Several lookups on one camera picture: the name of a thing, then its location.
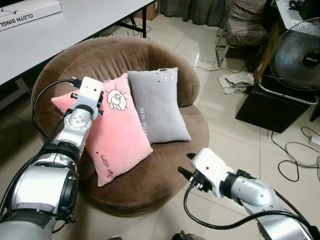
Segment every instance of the fan guard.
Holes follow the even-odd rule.
[[[320,17],[298,23],[279,38],[270,69],[287,87],[320,89]]]

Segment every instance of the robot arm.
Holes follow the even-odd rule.
[[[0,240],[49,240],[57,220],[73,221],[77,163],[92,120],[103,113],[103,83],[90,77],[77,81],[80,90],[71,94],[77,100],[65,115],[63,130],[42,147],[2,201],[7,212],[0,216]]]
[[[250,215],[266,211],[289,213],[284,209],[275,190],[270,185],[250,177],[247,173],[241,174],[238,171],[235,174],[232,168],[228,167],[209,148],[203,148],[193,157],[192,166],[196,171],[189,180],[200,191],[212,190],[218,198],[225,196],[233,199],[242,205]],[[312,238],[298,221],[284,215],[261,216],[257,218],[257,221],[259,230],[266,240],[317,239]]]

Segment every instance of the tiled floor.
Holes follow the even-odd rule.
[[[176,17],[158,16],[148,21],[151,27],[148,36],[182,55],[192,66],[216,69],[214,46],[216,27],[194,25]],[[132,31],[120,28],[115,35],[132,35]],[[243,60],[225,59],[222,67],[239,70]],[[263,128],[235,119],[235,114],[246,95],[234,93],[224,95],[217,77],[224,70],[208,72],[195,68],[200,80],[200,91],[195,101],[206,117],[210,128],[210,148],[234,170],[247,170],[253,176],[268,182],[286,196],[313,224],[320,225],[320,187],[316,171],[301,169],[300,181],[285,180],[277,170],[277,163],[287,159],[285,154],[271,142],[271,133]],[[30,97],[23,96],[0,112],[0,196],[22,163],[41,147],[41,140],[31,120]],[[289,141],[307,143],[300,133],[301,126],[320,131],[319,122],[308,121],[311,110],[306,111],[290,128],[274,138],[284,145]],[[299,146],[290,150],[300,160],[314,163],[318,153]],[[285,172],[295,177],[295,168],[285,166]],[[75,216],[77,222],[68,225],[53,236],[54,240],[106,240],[115,235],[125,240],[170,240],[174,233],[185,230],[208,240],[259,240],[257,225],[251,221],[241,227],[216,231],[205,228],[187,217],[183,210],[185,189],[181,190],[160,210],[134,218],[110,216],[90,206],[79,196]],[[193,190],[189,196],[190,210],[204,221],[217,225],[233,223],[248,215],[233,201],[218,199],[213,194]]]

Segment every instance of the cartoon print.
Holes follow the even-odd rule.
[[[167,82],[173,79],[173,76],[166,72],[160,73],[159,76],[160,76],[161,82]]]
[[[111,109],[117,109],[119,111],[124,111],[127,108],[127,99],[125,96],[117,89],[107,92],[107,102],[110,104]]]

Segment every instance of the curtain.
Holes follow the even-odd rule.
[[[220,26],[226,15],[226,0],[161,0],[160,13],[192,19],[194,24]]]

